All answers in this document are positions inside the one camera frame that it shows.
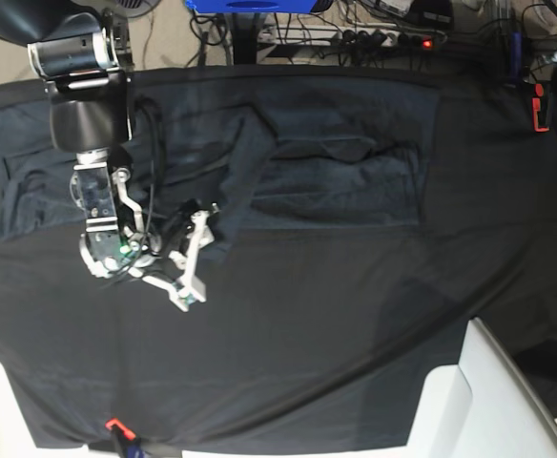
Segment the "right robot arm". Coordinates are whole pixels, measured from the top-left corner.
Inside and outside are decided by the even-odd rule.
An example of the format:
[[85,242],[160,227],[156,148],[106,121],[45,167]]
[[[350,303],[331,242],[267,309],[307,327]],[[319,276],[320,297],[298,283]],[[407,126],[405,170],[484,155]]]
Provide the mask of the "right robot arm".
[[214,284],[255,130],[219,69],[137,72],[114,1],[0,1],[32,81],[0,85],[0,274]]

